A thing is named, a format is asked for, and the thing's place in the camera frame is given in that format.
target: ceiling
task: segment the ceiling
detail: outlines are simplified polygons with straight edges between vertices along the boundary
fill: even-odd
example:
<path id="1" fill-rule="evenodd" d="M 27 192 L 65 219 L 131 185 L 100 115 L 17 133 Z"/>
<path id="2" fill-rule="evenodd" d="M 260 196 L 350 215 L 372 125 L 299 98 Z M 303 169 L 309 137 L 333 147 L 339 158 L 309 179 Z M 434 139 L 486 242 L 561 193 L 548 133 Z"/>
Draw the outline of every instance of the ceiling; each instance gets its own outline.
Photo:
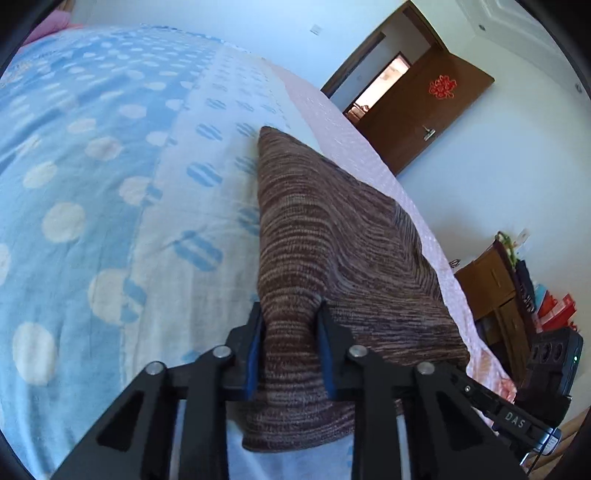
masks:
<path id="1" fill-rule="evenodd" d="M 582 102 L 577 74 L 545 28 L 515 0 L 456 0 L 474 32 L 532 63 Z"/>

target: brown door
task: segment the brown door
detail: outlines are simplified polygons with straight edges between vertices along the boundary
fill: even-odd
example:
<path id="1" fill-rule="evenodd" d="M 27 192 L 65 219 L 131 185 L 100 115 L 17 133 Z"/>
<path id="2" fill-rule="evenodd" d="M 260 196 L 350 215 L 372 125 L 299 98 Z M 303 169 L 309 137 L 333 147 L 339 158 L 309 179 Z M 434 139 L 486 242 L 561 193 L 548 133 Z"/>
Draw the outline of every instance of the brown door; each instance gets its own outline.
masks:
<path id="1" fill-rule="evenodd" d="M 494 81 L 433 46 L 363 116 L 357 129 L 396 175 Z"/>

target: red bag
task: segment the red bag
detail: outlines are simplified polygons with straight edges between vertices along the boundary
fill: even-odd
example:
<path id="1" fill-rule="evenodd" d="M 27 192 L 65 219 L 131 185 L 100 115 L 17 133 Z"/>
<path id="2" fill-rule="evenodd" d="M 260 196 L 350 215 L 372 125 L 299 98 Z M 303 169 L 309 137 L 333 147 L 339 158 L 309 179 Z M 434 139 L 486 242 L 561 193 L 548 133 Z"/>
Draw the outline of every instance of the red bag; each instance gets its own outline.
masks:
<path id="1" fill-rule="evenodd" d="M 553 300 L 552 303 L 554 303 L 554 306 L 548 313 L 539 317 L 542 330 L 548 332 L 549 330 L 556 330 L 568 326 L 575 331 L 578 330 L 574 323 L 571 322 L 569 324 L 569 319 L 577 311 L 574 300 L 570 294 L 565 295 L 560 301 L 556 301 L 552 296 L 549 297 Z M 545 306 L 544 303 L 540 307 L 540 313 L 545 313 L 547 311 L 547 306 Z"/>

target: door handle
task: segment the door handle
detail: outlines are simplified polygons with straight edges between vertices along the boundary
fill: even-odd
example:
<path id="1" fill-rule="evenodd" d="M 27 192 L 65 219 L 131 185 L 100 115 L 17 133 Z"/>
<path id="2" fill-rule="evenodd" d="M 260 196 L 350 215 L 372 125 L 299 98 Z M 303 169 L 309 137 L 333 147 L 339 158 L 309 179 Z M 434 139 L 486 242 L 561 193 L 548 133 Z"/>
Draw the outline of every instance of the door handle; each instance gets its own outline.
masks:
<path id="1" fill-rule="evenodd" d="M 436 130 L 434 128 L 427 128 L 424 125 L 423 128 L 425 129 L 425 132 L 427 132 L 423 137 L 423 140 L 426 142 L 436 133 Z"/>

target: pink bedsheet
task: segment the pink bedsheet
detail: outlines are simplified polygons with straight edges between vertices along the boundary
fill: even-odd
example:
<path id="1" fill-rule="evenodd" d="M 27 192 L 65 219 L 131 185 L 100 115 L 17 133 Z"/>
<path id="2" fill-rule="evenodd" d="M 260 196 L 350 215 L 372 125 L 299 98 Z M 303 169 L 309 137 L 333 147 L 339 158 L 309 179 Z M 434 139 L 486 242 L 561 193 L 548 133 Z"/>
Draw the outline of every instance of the pink bedsheet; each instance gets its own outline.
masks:
<path id="1" fill-rule="evenodd" d="M 441 246 L 402 185 L 369 142 L 321 91 L 288 70 L 269 65 L 285 84 L 323 154 L 358 180 L 395 199 L 411 216 L 423 243 L 423 255 L 437 272 L 443 301 L 470 352 L 466 372 L 482 385 L 513 401 L 514 383 L 478 336 L 466 296 L 453 276 Z"/>

